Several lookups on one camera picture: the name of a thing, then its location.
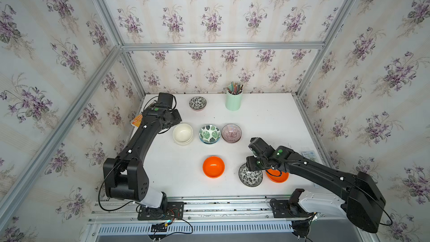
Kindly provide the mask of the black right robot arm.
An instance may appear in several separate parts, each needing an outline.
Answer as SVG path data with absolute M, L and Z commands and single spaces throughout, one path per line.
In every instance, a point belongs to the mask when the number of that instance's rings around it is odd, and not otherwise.
M 378 232 L 386 200 L 368 174 L 335 170 L 284 146 L 250 144 L 249 149 L 254 154 L 246 158 L 249 170 L 279 170 L 322 186 L 344 201 L 340 208 L 352 224 L 368 233 Z

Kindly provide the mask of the yellow illustrated children's book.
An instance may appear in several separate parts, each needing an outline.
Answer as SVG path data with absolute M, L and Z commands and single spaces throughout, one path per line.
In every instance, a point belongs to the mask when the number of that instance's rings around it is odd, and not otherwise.
M 138 128 L 141 125 L 142 118 L 142 114 L 136 115 L 134 119 L 131 120 L 131 125 Z

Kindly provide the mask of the cream white bowl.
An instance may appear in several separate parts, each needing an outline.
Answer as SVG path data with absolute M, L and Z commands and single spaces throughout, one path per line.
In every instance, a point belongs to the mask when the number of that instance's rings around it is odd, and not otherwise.
M 178 124 L 172 133 L 172 137 L 175 143 L 185 146 L 193 140 L 193 128 L 186 123 Z

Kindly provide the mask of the pink floral black-leaf bowl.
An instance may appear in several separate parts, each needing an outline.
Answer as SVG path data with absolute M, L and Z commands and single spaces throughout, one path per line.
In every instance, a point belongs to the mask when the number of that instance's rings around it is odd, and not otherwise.
M 189 106 L 194 111 L 201 111 L 207 105 L 207 100 L 202 96 L 195 96 L 190 99 Z

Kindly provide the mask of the green leaf pattern bowl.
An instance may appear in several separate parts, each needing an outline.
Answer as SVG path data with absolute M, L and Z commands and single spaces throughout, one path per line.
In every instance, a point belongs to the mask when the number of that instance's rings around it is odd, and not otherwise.
M 199 139 L 205 144 L 214 144 L 221 138 L 221 131 L 216 125 L 207 124 L 199 130 Z

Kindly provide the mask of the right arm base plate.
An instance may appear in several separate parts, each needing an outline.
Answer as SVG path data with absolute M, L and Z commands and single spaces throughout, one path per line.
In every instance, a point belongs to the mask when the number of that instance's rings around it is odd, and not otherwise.
M 313 212 L 306 212 L 297 203 L 290 203 L 287 199 L 271 199 L 269 205 L 274 218 L 312 218 Z

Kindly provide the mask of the mint green pencil cup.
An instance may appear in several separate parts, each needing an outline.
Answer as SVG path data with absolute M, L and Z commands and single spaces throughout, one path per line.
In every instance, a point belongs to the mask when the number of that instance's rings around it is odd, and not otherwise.
M 241 107 L 242 97 L 243 93 L 234 95 L 227 91 L 225 102 L 225 107 L 227 108 L 227 110 L 232 112 L 238 111 Z

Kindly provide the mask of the coloured pencils bundle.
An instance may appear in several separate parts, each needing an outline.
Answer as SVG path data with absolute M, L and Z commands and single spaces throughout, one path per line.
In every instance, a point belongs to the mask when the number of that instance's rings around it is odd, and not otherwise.
M 227 92 L 231 95 L 240 95 L 243 92 L 244 84 L 240 82 L 231 82 L 227 86 Z

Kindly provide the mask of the clear packaged ruler set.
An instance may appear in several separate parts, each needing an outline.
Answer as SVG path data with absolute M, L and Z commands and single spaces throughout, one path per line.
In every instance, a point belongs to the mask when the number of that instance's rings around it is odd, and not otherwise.
M 300 155 L 311 161 L 321 163 L 319 154 L 312 149 L 302 148 L 299 153 Z

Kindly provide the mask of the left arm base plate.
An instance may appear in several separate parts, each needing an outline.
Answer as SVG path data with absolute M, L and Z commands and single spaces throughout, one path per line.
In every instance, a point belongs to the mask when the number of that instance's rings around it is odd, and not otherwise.
M 176 220 L 182 219 L 184 214 L 184 202 L 168 202 L 165 208 L 138 208 L 137 219 L 139 221 L 151 220 Z

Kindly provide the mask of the black white floral bowl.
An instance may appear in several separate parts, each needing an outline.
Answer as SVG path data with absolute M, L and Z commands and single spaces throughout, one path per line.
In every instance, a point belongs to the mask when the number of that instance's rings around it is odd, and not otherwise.
M 250 171 L 246 164 L 239 168 L 239 179 L 247 187 L 254 188 L 259 186 L 263 181 L 263 173 L 259 171 Z

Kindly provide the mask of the orange plastic bowl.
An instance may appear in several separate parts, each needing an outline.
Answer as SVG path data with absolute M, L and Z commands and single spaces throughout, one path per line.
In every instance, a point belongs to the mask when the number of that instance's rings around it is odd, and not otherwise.
M 279 170 L 266 170 L 267 177 L 275 183 L 284 183 L 289 178 L 289 173 L 284 173 Z
M 225 171 L 224 161 L 217 156 L 210 156 L 203 162 L 203 172 L 209 178 L 218 178 Z

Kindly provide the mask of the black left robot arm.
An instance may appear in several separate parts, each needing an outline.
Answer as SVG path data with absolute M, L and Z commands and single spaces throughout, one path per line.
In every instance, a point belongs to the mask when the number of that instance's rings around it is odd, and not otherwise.
M 144 160 L 155 137 L 181 121 L 177 109 L 155 107 L 142 112 L 141 124 L 129 143 L 116 158 L 107 158 L 103 164 L 107 198 L 135 201 L 144 207 L 164 209 L 165 193 L 150 186 Z

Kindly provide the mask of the purple striped bowl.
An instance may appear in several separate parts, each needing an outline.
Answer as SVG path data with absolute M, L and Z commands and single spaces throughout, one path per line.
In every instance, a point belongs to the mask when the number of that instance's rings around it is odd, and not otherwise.
M 236 143 L 242 137 L 242 130 L 236 124 L 226 124 L 221 131 L 222 138 L 228 143 Z

